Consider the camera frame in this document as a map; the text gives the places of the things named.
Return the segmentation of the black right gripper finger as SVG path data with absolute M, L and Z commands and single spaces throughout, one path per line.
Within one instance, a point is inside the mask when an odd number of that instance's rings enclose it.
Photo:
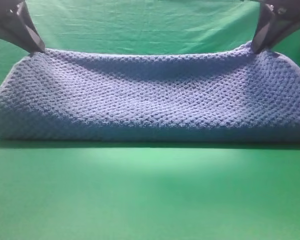
M 275 46 L 275 6 L 271 3 L 259 3 L 259 15 L 255 33 L 251 42 L 251 49 L 255 54 L 260 54 L 265 49 Z
M 300 7 L 274 5 L 276 13 L 274 43 L 300 30 Z

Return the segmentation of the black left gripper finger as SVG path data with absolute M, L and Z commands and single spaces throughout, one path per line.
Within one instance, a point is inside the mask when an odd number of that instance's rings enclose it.
M 12 31 L 17 39 L 18 46 L 29 53 L 44 53 L 45 43 L 31 19 L 26 1 L 23 0 L 17 3 L 12 11 Z
M 22 1 L 0 0 L 0 39 L 15 46 L 18 46 L 18 42 L 13 33 L 13 8 Z

